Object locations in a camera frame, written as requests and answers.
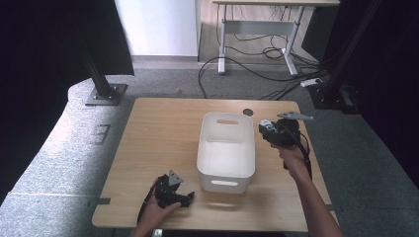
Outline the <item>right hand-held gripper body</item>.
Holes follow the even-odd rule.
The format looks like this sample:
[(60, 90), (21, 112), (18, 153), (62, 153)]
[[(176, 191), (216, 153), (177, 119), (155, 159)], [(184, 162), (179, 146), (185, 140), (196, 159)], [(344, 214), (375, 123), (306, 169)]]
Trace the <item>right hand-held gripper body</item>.
[(291, 148), (300, 142), (300, 120), (313, 120), (313, 116), (303, 115), (298, 112), (286, 112), (278, 114), (279, 129), (276, 129), (275, 145)]

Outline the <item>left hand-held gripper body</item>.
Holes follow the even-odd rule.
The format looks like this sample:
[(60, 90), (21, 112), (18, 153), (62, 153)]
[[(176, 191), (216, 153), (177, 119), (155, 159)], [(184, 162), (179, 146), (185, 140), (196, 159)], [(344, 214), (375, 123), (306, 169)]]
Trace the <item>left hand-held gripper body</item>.
[(177, 194), (182, 182), (183, 180), (173, 170), (157, 179), (154, 193), (160, 207), (165, 208), (176, 202), (184, 204), (184, 197)]

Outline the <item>white plastic storage bin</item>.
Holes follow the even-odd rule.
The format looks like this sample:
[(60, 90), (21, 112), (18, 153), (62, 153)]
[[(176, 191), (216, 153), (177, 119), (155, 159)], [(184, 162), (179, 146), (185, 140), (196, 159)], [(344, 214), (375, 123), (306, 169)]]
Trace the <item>white plastic storage bin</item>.
[(243, 194), (255, 173), (255, 167), (253, 120), (240, 114), (206, 114), (197, 157), (202, 189)]

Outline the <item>person's left hand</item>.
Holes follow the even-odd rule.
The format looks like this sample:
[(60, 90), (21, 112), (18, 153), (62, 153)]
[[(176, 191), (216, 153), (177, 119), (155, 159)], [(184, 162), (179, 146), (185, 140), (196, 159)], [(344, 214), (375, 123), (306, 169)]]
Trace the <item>person's left hand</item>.
[(172, 214), (175, 210), (181, 207), (179, 202), (175, 202), (166, 207), (160, 207), (155, 196), (152, 196), (145, 203), (145, 210), (140, 217), (137, 226), (141, 230), (153, 230), (158, 227), (163, 220)]

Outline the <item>person's right hand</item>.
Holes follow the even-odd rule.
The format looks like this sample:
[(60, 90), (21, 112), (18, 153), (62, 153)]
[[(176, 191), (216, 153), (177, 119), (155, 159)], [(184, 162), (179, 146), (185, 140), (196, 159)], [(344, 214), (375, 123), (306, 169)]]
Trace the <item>person's right hand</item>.
[(303, 154), (299, 148), (279, 148), (280, 157), (284, 160), (291, 176), (297, 180), (309, 180), (310, 176), (305, 166)]

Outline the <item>white power strip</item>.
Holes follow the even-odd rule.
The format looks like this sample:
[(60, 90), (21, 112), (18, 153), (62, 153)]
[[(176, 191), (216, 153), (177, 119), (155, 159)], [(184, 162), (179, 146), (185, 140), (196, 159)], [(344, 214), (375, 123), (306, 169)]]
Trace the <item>white power strip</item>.
[(307, 79), (307, 80), (301, 81), (300, 86), (305, 88), (305, 87), (308, 87), (308, 86), (321, 84), (322, 82), (323, 81), (320, 78), (312, 78), (312, 79)]

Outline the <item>black metal stand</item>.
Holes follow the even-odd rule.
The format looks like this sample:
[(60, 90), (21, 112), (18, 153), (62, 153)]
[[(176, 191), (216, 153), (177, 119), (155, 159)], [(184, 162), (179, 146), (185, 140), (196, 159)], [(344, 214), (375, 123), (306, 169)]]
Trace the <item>black metal stand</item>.
[(382, 0), (340, 0), (321, 68), (327, 71), (325, 82), (308, 91), (318, 110), (339, 110), (354, 114), (356, 103), (345, 86), (344, 73), (362, 36), (373, 20)]
[(127, 84), (111, 84), (97, 69), (87, 48), (82, 49), (83, 61), (94, 83), (94, 89), (87, 98), (86, 106), (118, 106), (123, 98)]

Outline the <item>black curtain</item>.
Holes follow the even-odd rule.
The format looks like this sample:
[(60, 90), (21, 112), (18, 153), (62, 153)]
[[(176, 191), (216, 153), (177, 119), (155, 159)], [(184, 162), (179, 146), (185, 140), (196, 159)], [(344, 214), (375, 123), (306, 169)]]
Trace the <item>black curtain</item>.
[(0, 0), (0, 204), (95, 73), (133, 73), (116, 0)]
[(419, 189), (419, 0), (382, 0), (350, 62), (355, 114)]

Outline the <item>white frame desk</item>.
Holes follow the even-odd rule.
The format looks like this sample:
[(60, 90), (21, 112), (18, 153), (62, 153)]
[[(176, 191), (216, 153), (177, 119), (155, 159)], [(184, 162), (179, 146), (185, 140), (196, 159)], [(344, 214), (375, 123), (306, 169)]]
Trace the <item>white frame desk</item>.
[[(283, 36), (288, 38), (282, 54), (286, 66), (291, 76), (296, 76), (297, 70), (292, 59), (293, 44), (298, 32), (302, 14), (306, 7), (335, 7), (340, 4), (340, 0), (211, 0), (213, 4), (223, 8), (221, 19), (220, 47), (218, 51), (217, 70), (219, 74), (225, 73), (226, 59), (226, 35), (268, 35)], [(249, 20), (228, 20), (227, 7), (245, 6), (289, 6), (298, 7), (296, 18), (293, 21), (249, 21)]]

